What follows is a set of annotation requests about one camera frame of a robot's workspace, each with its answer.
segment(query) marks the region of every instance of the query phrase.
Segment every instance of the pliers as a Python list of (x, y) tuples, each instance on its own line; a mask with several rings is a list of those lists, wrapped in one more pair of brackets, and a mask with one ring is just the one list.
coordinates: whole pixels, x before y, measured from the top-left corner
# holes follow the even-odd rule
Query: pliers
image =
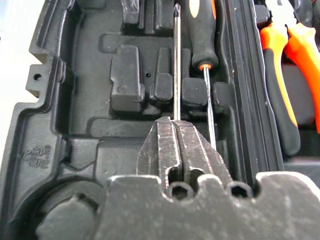
[(307, 80), (315, 106), (316, 128), (320, 134), (320, 53), (315, 43), (316, 30), (297, 23), (289, 0), (265, 0), (265, 4), (271, 12), (271, 24), (260, 31), (267, 93), (274, 111), (282, 153), (292, 156), (300, 149), (300, 134), (286, 90), (281, 58), (284, 51)]

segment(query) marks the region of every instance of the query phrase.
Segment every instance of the black plastic compartment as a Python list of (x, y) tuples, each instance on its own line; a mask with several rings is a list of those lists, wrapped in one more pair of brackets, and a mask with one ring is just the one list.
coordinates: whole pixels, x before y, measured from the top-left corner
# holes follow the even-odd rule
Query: black plastic compartment
[[(136, 174), (153, 121), (172, 115), (174, 1), (137, 2), (128, 13), (125, 0), (45, 1), (30, 46), (42, 65), (31, 66), (26, 84), (39, 101), (18, 103), (13, 112), (1, 168), (0, 239), (37, 239), (37, 226), (61, 201), (94, 214), (106, 180)], [(217, 150), (233, 179), (252, 186), (256, 173), (283, 170), (254, 4), (216, 0), (216, 8)], [(185, 25), (182, 14), (183, 74), (202, 78), (188, 67)], [(185, 97), (182, 119), (208, 137), (205, 103)]]

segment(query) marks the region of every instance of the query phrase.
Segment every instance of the metal shaft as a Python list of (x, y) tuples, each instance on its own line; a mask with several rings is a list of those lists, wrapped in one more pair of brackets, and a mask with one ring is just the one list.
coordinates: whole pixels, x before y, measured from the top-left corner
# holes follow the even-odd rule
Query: metal shaft
[(207, 117), (208, 117), (209, 138), (210, 138), (211, 147), (214, 150), (217, 150), (214, 110), (213, 110), (212, 101), (211, 101), (211, 85), (210, 85), (209, 67), (205, 66), (203, 68), (203, 74), (204, 74), (204, 81), (206, 84), (206, 89), (207, 89), (207, 94), (208, 94)]
[(181, 12), (180, 5), (174, 6), (174, 76), (173, 76), (173, 120), (181, 119)]

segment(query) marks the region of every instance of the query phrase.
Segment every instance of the phillips screwdriver tip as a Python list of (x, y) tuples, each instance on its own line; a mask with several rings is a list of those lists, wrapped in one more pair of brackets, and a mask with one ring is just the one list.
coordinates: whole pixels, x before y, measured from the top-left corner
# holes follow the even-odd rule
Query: phillips screwdriver tip
[(173, 16), (176, 17), (180, 17), (180, 5), (179, 3), (176, 3), (174, 5), (174, 9), (173, 9)]

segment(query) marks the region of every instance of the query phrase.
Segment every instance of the screwdriver handle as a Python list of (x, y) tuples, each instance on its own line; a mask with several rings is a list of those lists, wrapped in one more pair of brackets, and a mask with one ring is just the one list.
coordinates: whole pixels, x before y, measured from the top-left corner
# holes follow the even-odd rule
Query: screwdriver handle
[(202, 71), (201, 65), (218, 66), (215, 52), (216, 5), (215, 0), (187, 0), (187, 23), (192, 43), (193, 68)]
[(267, 94), (275, 115), (282, 153), (295, 155), (300, 149), (300, 134), (281, 68), (281, 57), (288, 42), (287, 30), (271, 24), (260, 32)]
[(320, 53), (315, 35), (316, 30), (298, 23), (288, 28), (290, 38), (284, 48), (286, 56), (301, 70), (312, 93), (315, 107), (315, 124), (320, 134)]

